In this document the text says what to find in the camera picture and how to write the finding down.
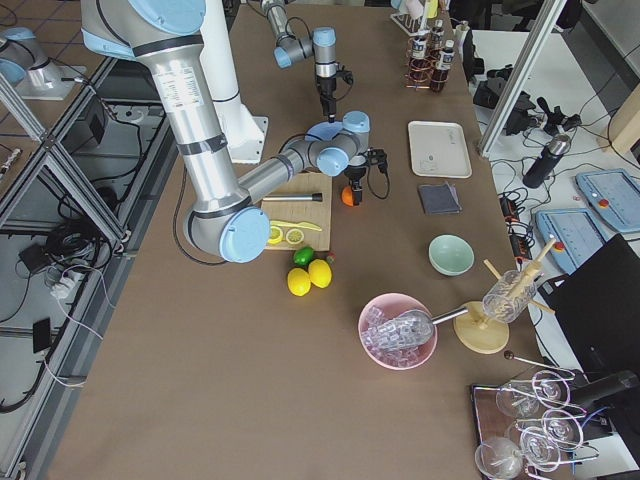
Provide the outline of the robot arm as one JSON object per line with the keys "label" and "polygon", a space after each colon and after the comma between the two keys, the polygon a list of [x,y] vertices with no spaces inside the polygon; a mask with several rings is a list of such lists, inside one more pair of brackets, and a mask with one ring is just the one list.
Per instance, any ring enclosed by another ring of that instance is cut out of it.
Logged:
{"label": "robot arm", "polygon": [[323,115],[329,123],[336,121],[337,103],[335,96],[337,81],[342,79],[350,91],[354,78],[350,70],[337,61],[337,36],[333,27],[318,27],[307,30],[305,36],[297,36],[290,26],[294,18],[289,18],[285,6],[288,1],[261,1],[260,7],[269,21],[275,36],[274,58],[281,69],[286,69],[305,59],[314,59],[315,85],[319,95]]}
{"label": "robot arm", "polygon": [[267,246],[270,221],[256,202],[309,168],[335,177],[367,159],[366,113],[344,115],[329,140],[292,141],[277,156],[238,177],[210,94],[201,54],[208,12],[203,1],[84,1],[87,48],[146,66],[196,192],[184,234],[203,252],[246,263]]}

